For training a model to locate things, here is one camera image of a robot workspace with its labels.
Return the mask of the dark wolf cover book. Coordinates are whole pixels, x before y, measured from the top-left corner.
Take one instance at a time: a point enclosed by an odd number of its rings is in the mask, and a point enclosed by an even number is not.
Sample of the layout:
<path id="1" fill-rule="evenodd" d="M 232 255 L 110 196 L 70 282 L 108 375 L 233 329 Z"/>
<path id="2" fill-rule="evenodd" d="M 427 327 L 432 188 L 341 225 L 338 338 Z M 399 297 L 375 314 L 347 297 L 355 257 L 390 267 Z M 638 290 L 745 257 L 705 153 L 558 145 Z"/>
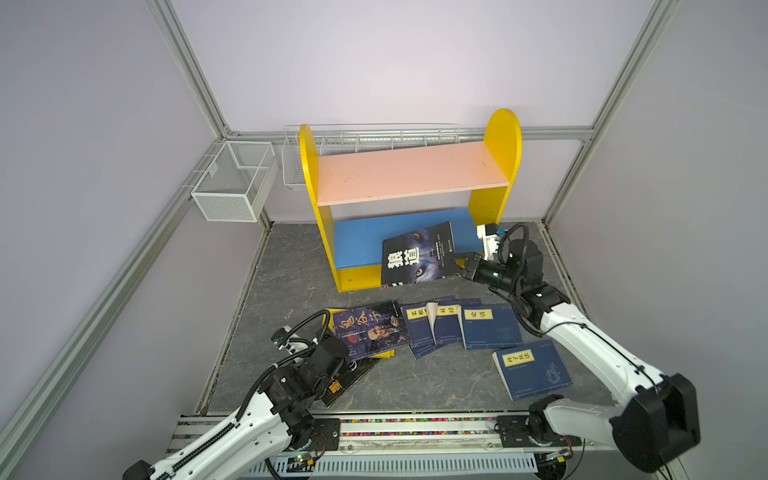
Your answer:
<path id="1" fill-rule="evenodd" d="M 457 275 L 444 270 L 442 259 L 456 254 L 450 222 L 421 228 L 382 242 L 381 284 L 401 286 L 426 283 Z"/>

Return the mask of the black book yellow title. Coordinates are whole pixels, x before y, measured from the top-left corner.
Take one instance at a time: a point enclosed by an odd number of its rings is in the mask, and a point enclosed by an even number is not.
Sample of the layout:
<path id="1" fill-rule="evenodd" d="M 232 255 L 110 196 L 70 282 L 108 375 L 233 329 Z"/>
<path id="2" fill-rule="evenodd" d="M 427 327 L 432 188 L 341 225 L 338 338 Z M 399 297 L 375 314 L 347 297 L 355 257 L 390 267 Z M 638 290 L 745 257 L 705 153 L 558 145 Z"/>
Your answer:
<path id="1" fill-rule="evenodd" d="M 334 375 L 320 401 L 325 407 L 330 407 L 380 362 L 379 358 L 350 361 Z"/>

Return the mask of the purple old man book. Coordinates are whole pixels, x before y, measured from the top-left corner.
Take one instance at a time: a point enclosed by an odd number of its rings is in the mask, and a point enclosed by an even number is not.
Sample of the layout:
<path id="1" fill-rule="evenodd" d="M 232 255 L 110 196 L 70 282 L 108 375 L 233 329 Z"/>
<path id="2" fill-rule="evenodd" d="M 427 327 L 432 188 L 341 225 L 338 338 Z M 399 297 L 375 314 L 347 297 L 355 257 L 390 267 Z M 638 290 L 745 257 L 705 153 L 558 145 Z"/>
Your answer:
<path id="1" fill-rule="evenodd" d="M 411 341 L 396 301 L 333 312 L 332 329 L 347 346 L 350 360 L 372 358 Z"/>

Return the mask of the yellow cartoon book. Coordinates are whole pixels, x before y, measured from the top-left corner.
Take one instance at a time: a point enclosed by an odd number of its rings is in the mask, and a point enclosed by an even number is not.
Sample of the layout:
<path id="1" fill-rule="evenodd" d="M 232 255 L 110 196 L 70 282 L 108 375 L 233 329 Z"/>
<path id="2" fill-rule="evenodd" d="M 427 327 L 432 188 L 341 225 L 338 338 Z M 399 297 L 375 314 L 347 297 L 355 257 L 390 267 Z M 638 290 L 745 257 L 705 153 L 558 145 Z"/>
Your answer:
<path id="1" fill-rule="evenodd" d="M 392 350 L 381 352 L 381 353 L 378 353 L 378 354 L 375 354 L 375 355 L 371 355 L 370 358 L 371 359 L 389 359 L 389 358 L 392 358 L 394 356 L 395 356 L 395 350 L 392 349 Z"/>

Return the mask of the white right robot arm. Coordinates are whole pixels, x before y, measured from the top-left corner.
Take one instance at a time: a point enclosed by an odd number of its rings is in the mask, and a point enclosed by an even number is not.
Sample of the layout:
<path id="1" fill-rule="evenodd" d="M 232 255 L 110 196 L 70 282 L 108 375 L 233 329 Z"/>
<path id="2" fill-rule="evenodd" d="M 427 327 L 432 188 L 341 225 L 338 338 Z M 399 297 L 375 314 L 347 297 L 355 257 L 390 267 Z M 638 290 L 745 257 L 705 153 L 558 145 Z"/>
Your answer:
<path id="1" fill-rule="evenodd" d="M 631 465 L 655 473 L 701 442 L 693 383 L 666 375 L 595 326 L 568 296 L 543 279 L 530 240 L 515 239 L 495 261 L 481 253 L 450 254 L 449 270 L 507 300 L 523 328 L 555 340 L 585 365 L 615 401 L 605 407 L 549 395 L 528 410 L 521 433 L 546 444 L 575 436 L 618 450 Z"/>

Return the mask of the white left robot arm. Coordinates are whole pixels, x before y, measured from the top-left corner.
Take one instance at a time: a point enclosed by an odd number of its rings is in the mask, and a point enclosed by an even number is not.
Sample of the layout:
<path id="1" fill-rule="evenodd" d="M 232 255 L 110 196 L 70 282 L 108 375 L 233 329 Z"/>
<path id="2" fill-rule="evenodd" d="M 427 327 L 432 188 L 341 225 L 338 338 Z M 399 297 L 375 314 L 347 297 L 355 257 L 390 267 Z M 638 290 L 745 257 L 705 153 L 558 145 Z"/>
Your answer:
<path id="1" fill-rule="evenodd" d="M 348 363 L 347 346 L 330 336 L 271 365 L 238 410 L 197 440 L 154 464 L 140 460 L 124 479 L 237 479 L 286 449 L 311 444 L 311 405 Z"/>

